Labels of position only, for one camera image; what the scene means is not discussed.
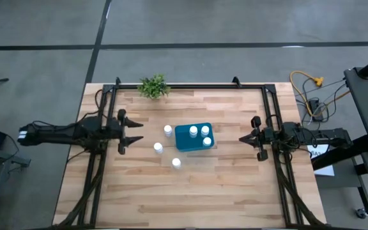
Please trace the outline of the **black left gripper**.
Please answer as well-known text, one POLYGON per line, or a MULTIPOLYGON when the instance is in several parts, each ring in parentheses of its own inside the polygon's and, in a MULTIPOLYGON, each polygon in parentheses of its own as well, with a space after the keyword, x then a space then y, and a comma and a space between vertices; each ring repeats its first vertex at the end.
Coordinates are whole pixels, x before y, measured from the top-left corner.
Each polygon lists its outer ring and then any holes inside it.
POLYGON ((141 140, 143 136, 125 137, 126 127, 143 127, 141 123, 130 120, 126 117, 126 110, 120 109, 115 118, 108 118, 107 120, 107 134, 110 139, 119 139, 118 152, 120 155, 125 154, 125 146, 141 140))

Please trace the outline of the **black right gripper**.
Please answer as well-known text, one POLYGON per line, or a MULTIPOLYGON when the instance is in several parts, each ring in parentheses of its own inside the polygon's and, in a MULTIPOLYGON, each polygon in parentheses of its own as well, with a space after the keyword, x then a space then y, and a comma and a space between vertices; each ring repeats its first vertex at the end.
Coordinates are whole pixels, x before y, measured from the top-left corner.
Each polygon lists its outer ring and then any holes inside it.
POLYGON ((261 118, 259 116, 254 116, 251 119, 251 125, 253 127, 251 134, 240 137, 239 140, 242 143, 251 145, 253 148, 258 148, 257 159, 259 161, 265 161, 268 159, 268 152, 264 149, 263 145, 270 144, 273 141, 273 130, 271 128, 261 130, 261 118))

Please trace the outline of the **blue plastic basket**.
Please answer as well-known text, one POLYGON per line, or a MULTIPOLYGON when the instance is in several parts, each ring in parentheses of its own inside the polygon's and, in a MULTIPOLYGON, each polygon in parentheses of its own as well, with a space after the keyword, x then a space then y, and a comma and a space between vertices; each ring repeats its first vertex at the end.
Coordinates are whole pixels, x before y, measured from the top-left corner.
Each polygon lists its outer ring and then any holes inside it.
POLYGON ((194 123, 189 125, 178 125, 174 128, 176 147, 179 151, 198 151, 207 150, 214 146, 215 140, 213 136, 213 130, 211 123, 194 123), (197 137, 191 138, 189 129, 191 126, 196 126, 198 129, 197 137), (207 137, 212 141, 210 147, 203 146, 203 139, 201 136, 201 129, 203 126, 209 126, 210 132, 207 137))

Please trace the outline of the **green potted plant white pot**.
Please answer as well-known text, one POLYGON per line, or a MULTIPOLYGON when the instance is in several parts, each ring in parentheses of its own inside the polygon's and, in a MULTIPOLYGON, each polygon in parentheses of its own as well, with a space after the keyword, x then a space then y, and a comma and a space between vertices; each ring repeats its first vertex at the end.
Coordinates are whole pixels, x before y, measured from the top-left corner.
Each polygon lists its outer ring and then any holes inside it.
POLYGON ((165 82, 164 74, 154 74, 152 78, 141 79, 141 85, 137 87, 141 96, 149 99, 158 99, 161 96, 168 95, 171 88, 165 82))

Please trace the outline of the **black power strip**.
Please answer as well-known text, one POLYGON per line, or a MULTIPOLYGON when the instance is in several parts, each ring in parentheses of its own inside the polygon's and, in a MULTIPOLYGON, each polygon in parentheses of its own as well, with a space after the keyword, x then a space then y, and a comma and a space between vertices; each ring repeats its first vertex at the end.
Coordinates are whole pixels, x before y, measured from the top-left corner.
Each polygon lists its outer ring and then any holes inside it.
POLYGON ((319 99, 310 99, 309 100, 309 109, 313 115, 312 120, 313 121, 322 121, 323 115, 321 112, 321 104, 319 99))

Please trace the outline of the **white paper sheet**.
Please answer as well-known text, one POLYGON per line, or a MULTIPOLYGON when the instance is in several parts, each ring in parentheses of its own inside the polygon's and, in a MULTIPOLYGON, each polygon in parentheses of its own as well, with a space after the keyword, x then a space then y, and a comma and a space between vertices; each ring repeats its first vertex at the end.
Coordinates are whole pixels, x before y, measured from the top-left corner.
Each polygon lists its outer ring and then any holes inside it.
MULTIPOLYGON (((307 149, 311 153, 310 158, 318 157, 324 153, 327 152, 329 145, 328 144, 318 144, 316 147, 313 147, 312 145, 307 146, 307 149)), ((334 168, 332 165, 320 168, 318 170, 314 171, 314 174, 316 176, 335 176, 334 168)))

